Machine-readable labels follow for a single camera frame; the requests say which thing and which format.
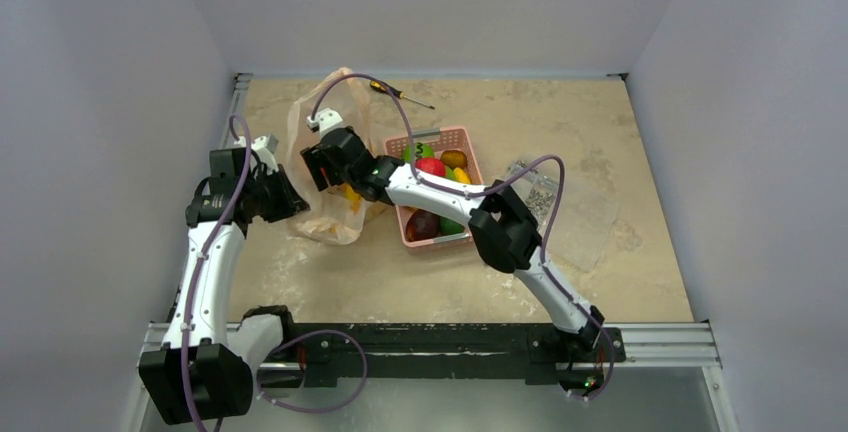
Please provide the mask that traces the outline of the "yellow fake banana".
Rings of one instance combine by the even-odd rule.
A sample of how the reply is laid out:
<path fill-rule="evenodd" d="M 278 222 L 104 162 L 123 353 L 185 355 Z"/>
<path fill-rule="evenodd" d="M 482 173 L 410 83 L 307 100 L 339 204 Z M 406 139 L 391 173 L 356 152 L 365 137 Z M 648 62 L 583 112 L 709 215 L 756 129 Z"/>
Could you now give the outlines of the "yellow fake banana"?
<path fill-rule="evenodd" d="M 357 193 L 349 184 L 344 184 L 340 187 L 340 189 L 343 193 L 344 198 L 349 203 L 349 208 L 351 212 L 356 214 L 361 207 L 362 196 Z"/>

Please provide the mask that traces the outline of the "translucent orange plastic bag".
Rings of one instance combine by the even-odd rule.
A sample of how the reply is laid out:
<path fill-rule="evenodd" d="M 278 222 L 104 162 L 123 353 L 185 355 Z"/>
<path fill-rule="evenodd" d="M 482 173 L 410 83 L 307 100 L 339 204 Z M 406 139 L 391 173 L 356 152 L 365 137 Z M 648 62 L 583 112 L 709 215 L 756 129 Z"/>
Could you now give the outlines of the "translucent orange plastic bag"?
<path fill-rule="evenodd" d="M 341 67 L 304 93 L 286 114 L 285 160 L 282 165 L 296 192 L 309 210 L 287 221 L 300 236 L 329 245 L 355 242 L 365 222 L 383 205 L 375 205 L 357 195 L 342 181 L 337 165 L 329 161 L 320 146 L 322 132 L 312 131 L 308 120 L 319 119 L 321 112 L 335 112 L 341 129 L 350 126 L 373 156 L 382 152 L 375 134 L 375 113 L 367 81 L 362 78 L 341 80 L 353 71 Z"/>

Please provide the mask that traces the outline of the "green striped fake watermelon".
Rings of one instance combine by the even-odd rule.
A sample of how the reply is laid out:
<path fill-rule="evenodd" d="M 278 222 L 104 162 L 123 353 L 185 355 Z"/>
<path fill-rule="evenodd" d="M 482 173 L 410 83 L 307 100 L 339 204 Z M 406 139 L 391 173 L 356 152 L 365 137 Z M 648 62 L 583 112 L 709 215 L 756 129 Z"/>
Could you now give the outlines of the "green striped fake watermelon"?
<path fill-rule="evenodd" d="M 434 158 L 435 153 L 429 144 L 422 142 L 414 142 L 412 145 L 407 145 L 401 154 L 401 158 L 406 163 L 414 164 L 420 159 Z"/>

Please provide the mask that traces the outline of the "red fake tomato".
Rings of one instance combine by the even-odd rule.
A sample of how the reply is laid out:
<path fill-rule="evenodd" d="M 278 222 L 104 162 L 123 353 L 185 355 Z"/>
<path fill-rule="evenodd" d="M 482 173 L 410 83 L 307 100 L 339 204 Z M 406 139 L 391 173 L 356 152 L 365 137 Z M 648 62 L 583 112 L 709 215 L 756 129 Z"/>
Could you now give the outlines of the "red fake tomato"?
<path fill-rule="evenodd" d="M 445 164 L 435 157 L 424 157 L 415 161 L 415 167 L 421 172 L 431 174 L 438 177 L 446 175 Z"/>

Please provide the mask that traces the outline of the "dark brown fake fruit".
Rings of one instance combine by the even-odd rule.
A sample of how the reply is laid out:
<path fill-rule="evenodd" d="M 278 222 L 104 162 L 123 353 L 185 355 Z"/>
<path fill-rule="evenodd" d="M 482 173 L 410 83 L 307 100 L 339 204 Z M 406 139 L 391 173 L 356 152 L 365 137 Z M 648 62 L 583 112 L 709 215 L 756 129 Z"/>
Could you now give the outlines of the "dark brown fake fruit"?
<path fill-rule="evenodd" d="M 405 224 L 404 237 L 407 242 L 418 242 L 438 237 L 441 219 L 426 210 L 416 210 Z"/>

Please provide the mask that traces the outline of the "green fake lime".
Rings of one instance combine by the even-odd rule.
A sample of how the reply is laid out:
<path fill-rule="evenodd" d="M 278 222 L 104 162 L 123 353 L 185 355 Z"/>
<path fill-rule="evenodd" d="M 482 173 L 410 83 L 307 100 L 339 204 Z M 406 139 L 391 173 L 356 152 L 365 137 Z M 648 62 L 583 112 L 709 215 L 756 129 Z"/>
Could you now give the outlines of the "green fake lime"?
<path fill-rule="evenodd" d="M 452 236 L 463 234 L 465 226 L 461 223 L 448 219 L 446 217 L 439 218 L 440 232 L 443 236 Z"/>

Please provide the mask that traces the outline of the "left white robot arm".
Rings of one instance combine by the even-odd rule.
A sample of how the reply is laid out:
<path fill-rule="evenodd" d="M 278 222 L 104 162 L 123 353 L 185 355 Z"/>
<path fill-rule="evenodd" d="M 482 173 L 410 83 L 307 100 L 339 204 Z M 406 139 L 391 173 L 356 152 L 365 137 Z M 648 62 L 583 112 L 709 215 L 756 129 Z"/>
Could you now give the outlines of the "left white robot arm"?
<path fill-rule="evenodd" d="M 255 307 L 234 328 L 227 322 L 249 225 L 309 208 L 274 151 L 267 137 L 211 151 L 209 175 L 186 208 L 187 260 L 169 324 L 160 345 L 142 352 L 138 363 L 139 377 L 168 425 L 246 414 L 262 361 L 284 361 L 297 351 L 298 334 L 285 306 Z"/>

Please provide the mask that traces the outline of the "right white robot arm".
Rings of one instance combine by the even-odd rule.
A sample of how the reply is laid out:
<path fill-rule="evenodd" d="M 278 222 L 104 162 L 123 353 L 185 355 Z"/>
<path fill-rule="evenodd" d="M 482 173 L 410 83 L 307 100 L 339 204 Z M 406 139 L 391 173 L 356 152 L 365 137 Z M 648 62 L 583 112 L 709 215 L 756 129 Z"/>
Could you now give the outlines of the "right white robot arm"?
<path fill-rule="evenodd" d="M 549 235 L 539 232 L 510 181 L 469 185 L 426 173 L 400 158 L 372 154 L 350 126 L 325 133 L 300 155 L 320 190 L 347 184 L 368 201 L 413 207 L 463 225 L 487 266 L 515 275 L 532 292 L 569 356 L 584 359 L 599 348 L 603 315 L 551 260 Z"/>

